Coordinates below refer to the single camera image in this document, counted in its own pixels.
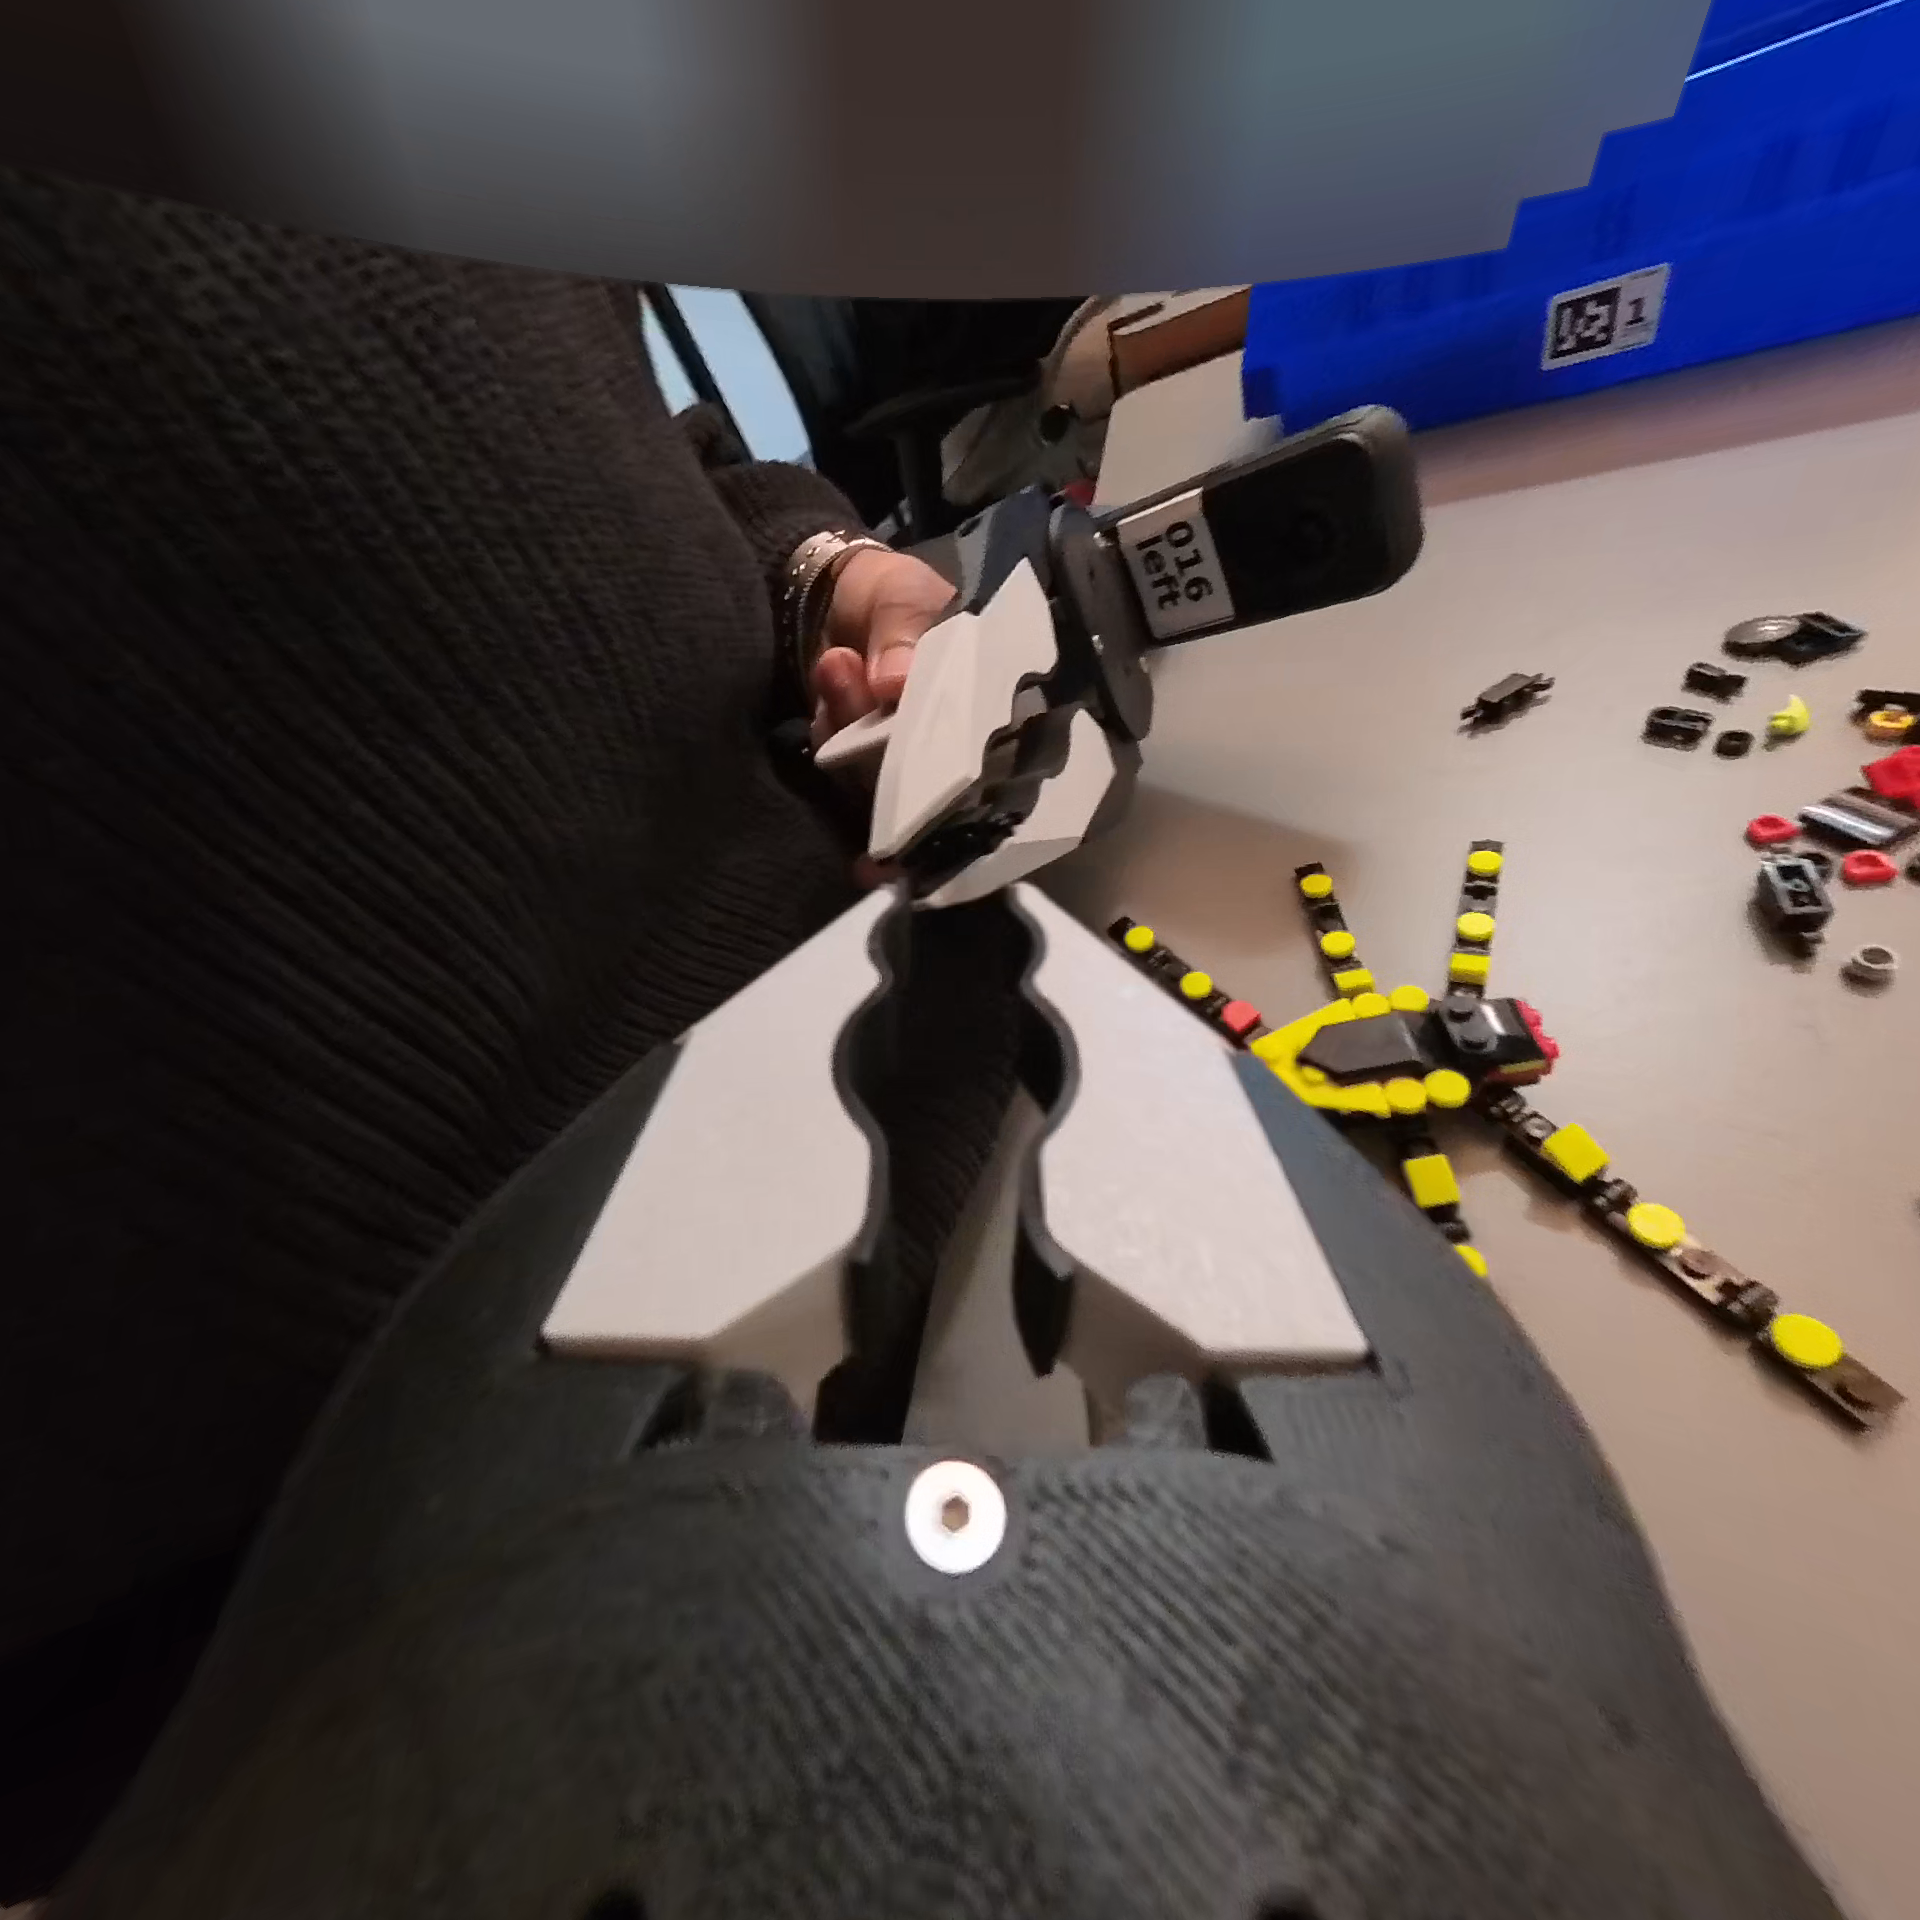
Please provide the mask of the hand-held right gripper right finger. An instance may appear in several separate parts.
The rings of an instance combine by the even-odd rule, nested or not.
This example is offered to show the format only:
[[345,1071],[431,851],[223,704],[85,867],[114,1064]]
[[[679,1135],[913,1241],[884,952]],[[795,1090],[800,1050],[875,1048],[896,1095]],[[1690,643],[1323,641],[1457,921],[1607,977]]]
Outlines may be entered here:
[[1087,1439],[1144,1380],[1206,1397],[1245,1380],[1341,1379],[1374,1350],[1223,1044],[1029,884],[1012,1277],[1019,1349],[1077,1384]]

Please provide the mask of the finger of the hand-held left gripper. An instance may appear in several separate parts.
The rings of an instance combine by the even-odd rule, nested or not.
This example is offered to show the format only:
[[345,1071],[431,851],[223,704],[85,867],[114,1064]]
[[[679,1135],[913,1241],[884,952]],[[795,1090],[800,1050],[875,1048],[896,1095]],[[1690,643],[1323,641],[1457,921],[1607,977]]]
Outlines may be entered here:
[[1057,662],[1048,596],[1028,558],[977,609],[919,638],[875,774],[867,856],[878,868],[901,873],[900,854],[927,828],[979,813],[1018,820],[1032,806],[1029,791],[1015,799],[1008,788],[1036,766],[1057,769],[1063,749],[1021,747],[1021,737],[1071,711],[1015,711]]
[[1103,835],[1130,806],[1139,778],[1139,749],[1103,729],[1087,709],[1034,722],[1019,738],[1024,749],[1063,751],[1057,769],[1039,764],[1029,778],[1013,781],[1008,795],[1029,806],[991,847],[968,856],[949,876],[918,894],[919,910],[947,910],[991,901]]

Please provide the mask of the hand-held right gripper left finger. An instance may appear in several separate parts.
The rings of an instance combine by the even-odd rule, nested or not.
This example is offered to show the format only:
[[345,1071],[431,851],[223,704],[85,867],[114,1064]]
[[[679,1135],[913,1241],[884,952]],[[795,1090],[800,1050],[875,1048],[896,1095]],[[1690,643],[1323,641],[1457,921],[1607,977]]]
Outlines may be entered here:
[[562,1359],[891,1399],[910,1301],[871,1077],[890,1066],[910,907],[874,890],[674,1044],[545,1310]]

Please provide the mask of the black yellow lego spider model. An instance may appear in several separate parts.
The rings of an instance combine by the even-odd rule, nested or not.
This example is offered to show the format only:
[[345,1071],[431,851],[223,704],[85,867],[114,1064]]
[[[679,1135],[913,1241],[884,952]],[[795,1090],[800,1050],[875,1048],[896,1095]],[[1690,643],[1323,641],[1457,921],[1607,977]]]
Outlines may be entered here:
[[1483,1124],[1515,1165],[1827,1417],[1857,1432],[1883,1429],[1905,1397],[1842,1332],[1786,1307],[1778,1291],[1697,1236],[1680,1211],[1624,1178],[1586,1127],[1558,1123],[1530,1100],[1558,1068],[1562,1048],[1531,1003],[1489,989],[1505,867],[1500,838],[1467,844],[1446,973],[1433,993],[1411,982],[1381,987],[1359,952],[1332,871],[1323,862],[1297,867],[1294,901],[1328,1001],[1292,1021],[1267,1018],[1137,918],[1118,916],[1103,939],[1302,1106],[1340,1130],[1380,1130],[1404,1196],[1475,1278],[1487,1274],[1486,1256],[1455,1167],[1433,1130],[1437,1119],[1457,1115]]

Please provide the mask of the pile of loose lego pieces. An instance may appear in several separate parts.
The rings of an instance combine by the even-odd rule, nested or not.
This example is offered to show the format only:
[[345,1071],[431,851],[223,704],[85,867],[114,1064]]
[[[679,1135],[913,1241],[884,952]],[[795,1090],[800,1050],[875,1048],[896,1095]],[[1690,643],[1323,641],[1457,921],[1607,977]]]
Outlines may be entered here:
[[[1751,727],[1731,706],[1757,667],[1801,670],[1857,654],[1865,628],[1827,611],[1772,612],[1731,625],[1712,658],[1682,673],[1682,699],[1644,713],[1651,749],[1722,763],[1792,752],[1812,737],[1809,700],[1781,692]],[[1869,757],[1812,800],[1751,814],[1739,840],[1755,856],[1747,912],[1767,944],[1812,956],[1835,918],[1835,894],[1916,887],[1918,694],[1914,687],[1859,687],[1842,724]]]

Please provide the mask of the person's left hand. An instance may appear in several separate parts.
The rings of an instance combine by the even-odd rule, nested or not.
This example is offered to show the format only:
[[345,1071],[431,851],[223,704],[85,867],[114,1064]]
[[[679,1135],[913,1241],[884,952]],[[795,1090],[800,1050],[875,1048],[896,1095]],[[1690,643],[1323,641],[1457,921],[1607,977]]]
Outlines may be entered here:
[[947,578],[919,557],[857,546],[842,558],[807,678],[813,749],[900,704],[916,648],[947,618],[952,601]]

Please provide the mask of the blue plastic bin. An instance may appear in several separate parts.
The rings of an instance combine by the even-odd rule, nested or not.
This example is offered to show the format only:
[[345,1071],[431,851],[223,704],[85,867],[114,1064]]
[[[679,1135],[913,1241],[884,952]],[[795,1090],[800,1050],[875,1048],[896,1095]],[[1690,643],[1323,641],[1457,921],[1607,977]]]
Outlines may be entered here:
[[1918,7],[1716,5],[1680,105],[1500,252],[1265,283],[1245,420],[1483,420],[1918,310]]

